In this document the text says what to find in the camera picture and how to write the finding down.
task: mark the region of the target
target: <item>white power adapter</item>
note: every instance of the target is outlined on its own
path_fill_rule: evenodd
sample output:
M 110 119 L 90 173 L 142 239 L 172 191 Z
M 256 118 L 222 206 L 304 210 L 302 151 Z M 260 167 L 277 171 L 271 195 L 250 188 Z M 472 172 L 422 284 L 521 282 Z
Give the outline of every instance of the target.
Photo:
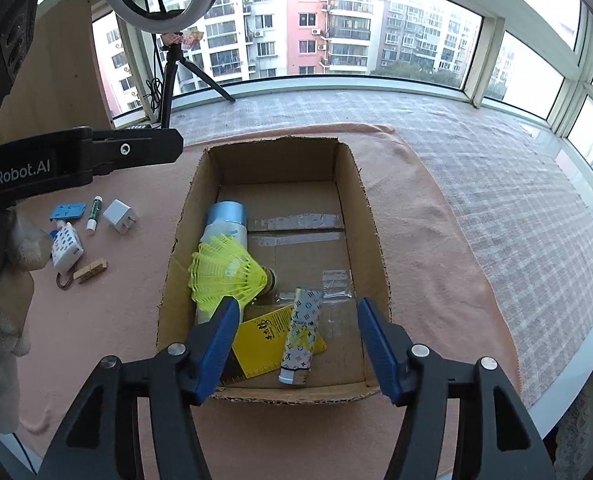
M 103 211 L 103 218 L 110 222 L 116 230 L 124 235 L 136 222 L 136 213 L 129 205 L 120 200 L 115 200 Z
M 60 274 L 65 274 L 83 256 L 83 246 L 70 222 L 59 229 L 52 244 L 52 261 Z

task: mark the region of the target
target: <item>hand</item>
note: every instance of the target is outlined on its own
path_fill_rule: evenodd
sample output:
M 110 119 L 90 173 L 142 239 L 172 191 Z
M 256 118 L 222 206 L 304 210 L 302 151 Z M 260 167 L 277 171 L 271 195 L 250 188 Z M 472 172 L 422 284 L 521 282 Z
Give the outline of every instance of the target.
M 34 294 L 30 270 L 48 262 L 52 238 L 15 211 L 0 213 L 0 432 L 19 423 L 16 358 L 30 351 L 25 327 Z

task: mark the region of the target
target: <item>metal screw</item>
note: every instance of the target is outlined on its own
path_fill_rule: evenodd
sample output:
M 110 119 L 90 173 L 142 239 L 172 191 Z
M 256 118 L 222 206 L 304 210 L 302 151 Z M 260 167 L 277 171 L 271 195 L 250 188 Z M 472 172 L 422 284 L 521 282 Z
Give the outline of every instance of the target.
M 481 359 L 481 366 L 486 370 L 496 370 L 499 364 L 496 362 L 496 359 L 492 357 L 484 357 Z
M 172 343 L 168 346 L 168 354 L 181 355 L 185 353 L 185 345 L 183 343 Z
M 107 355 L 100 360 L 100 365 L 103 368 L 114 368 L 118 359 L 114 355 Z
M 427 357 L 429 355 L 429 348 L 425 345 L 414 345 L 412 347 L 412 353 L 416 355 L 416 357 Z

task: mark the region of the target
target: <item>yellow ruler card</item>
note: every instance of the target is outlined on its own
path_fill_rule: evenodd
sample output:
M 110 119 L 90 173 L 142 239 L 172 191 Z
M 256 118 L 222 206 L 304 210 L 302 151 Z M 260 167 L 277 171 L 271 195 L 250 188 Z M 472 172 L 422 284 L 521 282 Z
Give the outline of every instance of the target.
M 288 305 L 241 323 L 221 377 L 222 383 L 228 384 L 278 370 L 291 317 L 292 305 Z M 317 334 L 313 353 L 320 354 L 326 349 L 325 341 Z

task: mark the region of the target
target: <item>plaid cloth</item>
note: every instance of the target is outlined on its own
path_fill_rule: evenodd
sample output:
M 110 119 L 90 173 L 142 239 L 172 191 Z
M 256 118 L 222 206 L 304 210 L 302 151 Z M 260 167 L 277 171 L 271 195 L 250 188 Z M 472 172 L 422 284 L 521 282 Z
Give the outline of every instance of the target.
M 518 118 L 428 96 L 300 91 L 172 116 L 187 144 L 329 123 L 394 127 L 454 210 L 512 334 L 532 406 L 593 326 L 593 220 Z

